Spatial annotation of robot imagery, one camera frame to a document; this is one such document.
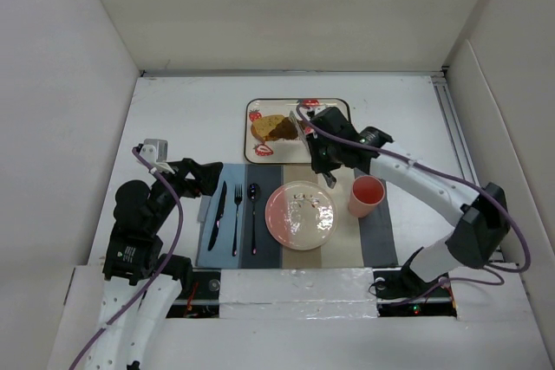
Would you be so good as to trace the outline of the strawberry print tray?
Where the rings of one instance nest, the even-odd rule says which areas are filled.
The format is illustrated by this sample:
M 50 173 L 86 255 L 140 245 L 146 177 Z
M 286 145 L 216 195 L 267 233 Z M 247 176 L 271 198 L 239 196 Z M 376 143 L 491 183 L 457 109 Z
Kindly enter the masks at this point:
M 251 123 L 262 116 L 282 114 L 289 117 L 290 112 L 300 120 L 296 113 L 299 103 L 306 104 L 316 112 L 326 107 L 339 108 L 350 120 L 349 104 L 342 99 L 256 99 L 248 103 L 245 110 L 245 159 L 253 164 L 290 165 L 309 164 L 310 156 L 304 144 L 297 137 L 295 140 L 276 140 L 261 142 L 251 134 Z

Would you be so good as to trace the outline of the black fork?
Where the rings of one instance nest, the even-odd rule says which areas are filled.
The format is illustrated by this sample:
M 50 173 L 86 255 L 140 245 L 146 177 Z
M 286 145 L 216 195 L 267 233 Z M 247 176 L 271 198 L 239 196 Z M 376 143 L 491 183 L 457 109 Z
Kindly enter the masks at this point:
M 235 204 L 235 221 L 234 221 L 234 232 L 232 241 L 232 255 L 236 256 L 238 253 L 238 216 L 239 208 L 243 200 L 243 189 L 242 185 L 236 185 L 234 190 L 234 204 Z

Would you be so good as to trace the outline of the black knife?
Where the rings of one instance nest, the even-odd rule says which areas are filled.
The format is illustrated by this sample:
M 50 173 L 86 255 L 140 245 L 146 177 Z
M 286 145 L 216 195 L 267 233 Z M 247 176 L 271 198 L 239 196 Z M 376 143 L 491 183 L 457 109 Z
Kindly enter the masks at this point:
M 212 226 L 209 244 L 207 247 L 208 251 L 211 251 L 213 249 L 219 234 L 219 224 L 224 215 L 226 196 L 227 196 L 227 183 L 224 181 L 222 184 L 217 210 L 216 210 L 216 215 Z

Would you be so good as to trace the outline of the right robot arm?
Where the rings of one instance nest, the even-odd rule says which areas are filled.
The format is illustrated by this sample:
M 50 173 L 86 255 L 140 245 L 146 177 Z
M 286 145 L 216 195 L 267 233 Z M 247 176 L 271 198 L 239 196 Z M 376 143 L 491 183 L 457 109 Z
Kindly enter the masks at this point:
M 452 229 L 435 243 L 415 251 L 392 276 L 375 284 L 376 295 L 400 304 L 426 296 L 450 282 L 459 267 L 485 269 L 510 230 L 506 195 L 494 183 L 479 187 L 417 162 L 376 127 L 357 131 L 337 107 L 315 112 L 297 106 L 295 121 L 310 153 L 312 170 L 334 186 L 333 171 L 348 167 L 388 182 L 439 213 Z

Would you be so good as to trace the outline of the yellow cake slice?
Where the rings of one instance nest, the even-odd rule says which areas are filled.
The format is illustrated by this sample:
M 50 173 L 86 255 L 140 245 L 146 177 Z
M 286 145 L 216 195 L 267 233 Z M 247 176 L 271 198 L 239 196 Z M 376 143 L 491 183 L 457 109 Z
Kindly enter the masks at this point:
M 270 140 L 270 133 L 281 123 L 285 117 L 282 114 L 262 116 L 251 123 L 251 134 L 261 142 Z

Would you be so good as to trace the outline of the striped placemat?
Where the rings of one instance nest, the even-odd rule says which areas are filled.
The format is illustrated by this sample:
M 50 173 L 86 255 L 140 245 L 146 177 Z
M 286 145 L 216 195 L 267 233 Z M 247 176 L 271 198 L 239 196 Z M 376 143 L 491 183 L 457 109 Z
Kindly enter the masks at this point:
M 338 210 L 338 226 L 324 245 L 306 251 L 291 250 L 278 243 L 266 227 L 264 208 L 271 194 L 283 184 L 307 180 L 323 185 L 321 177 L 307 165 L 226 164 L 216 193 L 203 197 L 198 221 L 199 245 L 196 264 L 210 269 L 321 269 L 387 267 L 398 263 L 389 202 L 383 200 L 368 216 L 356 218 L 347 209 L 350 190 L 359 172 L 348 168 L 336 171 L 337 184 L 330 196 Z M 223 182 L 227 183 L 224 215 L 211 251 L 207 250 Z M 251 201 L 248 186 L 257 183 L 260 197 L 256 204 L 257 253 L 251 253 Z M 238 253 L 232 255 L 235 221 L 234 190 L 242 185 L 243 200 L 238 216 Z

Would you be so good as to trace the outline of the pink cup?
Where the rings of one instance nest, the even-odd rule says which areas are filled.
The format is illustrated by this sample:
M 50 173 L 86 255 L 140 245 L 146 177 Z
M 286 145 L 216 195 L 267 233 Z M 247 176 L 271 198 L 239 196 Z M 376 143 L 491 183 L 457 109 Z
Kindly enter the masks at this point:
M 385 198 L 385 186 L 376 177 L 362 175 L 355 179 L 349 196 L 349 213 L 357 218 L 368 216 Z

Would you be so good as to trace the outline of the pink and white plate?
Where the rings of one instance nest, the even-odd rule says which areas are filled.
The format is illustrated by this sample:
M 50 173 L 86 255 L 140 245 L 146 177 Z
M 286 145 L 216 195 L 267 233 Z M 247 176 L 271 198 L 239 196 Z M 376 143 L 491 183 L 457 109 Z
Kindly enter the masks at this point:
M 271 236 L 291 250 L 306 251 L 327 243 L 336 230 L 335 202 L 320 185 L 292 181 L 278 187 L 264 209 Z

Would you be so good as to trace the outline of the brown chocolate croissant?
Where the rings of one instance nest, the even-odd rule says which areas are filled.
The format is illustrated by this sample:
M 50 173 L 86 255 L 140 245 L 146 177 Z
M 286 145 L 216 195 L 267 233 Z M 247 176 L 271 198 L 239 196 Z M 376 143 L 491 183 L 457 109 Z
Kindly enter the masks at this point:
M 297 128 L 290 118 L 283 118 L 266 135 L 267 141 L 295 140 L 298 137 Z

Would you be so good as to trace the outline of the black spoon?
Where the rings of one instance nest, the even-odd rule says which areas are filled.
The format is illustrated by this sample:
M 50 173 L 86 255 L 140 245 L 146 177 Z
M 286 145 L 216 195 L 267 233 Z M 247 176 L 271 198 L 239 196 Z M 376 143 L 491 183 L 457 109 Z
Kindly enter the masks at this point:
M 255 256 L 257 253 L 256 242 L 256 204 L 260 197 L 260 186 L 257 183 L 251 183 L 248 186 L 248 198 L 251 201 L 251 253 Z

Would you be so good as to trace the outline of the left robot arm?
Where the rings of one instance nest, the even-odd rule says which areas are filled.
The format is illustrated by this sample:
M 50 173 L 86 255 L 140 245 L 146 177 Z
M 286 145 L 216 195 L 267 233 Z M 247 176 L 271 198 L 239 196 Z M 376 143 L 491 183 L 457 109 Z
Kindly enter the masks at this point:
M 158 232 L 172 211 L 184 219 L 182 198 L 211 196 L 217 190 L 223 165 L 138 160 L 155 181 L 131 180 L 115 193 L 98 327 L 72 368 L 79 363 L 87 369 L 144 368 L 147 349 L 173 303 L 194 290 L 191 259 L 163 253 Z

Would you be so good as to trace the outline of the white front board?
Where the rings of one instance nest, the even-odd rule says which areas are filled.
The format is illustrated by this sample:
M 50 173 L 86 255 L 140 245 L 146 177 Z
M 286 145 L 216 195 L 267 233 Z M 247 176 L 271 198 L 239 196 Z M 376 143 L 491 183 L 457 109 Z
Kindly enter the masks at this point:
M 378 316 L 370 268 L 229 269 L 219 317 L 235 320 L 364 320 Z

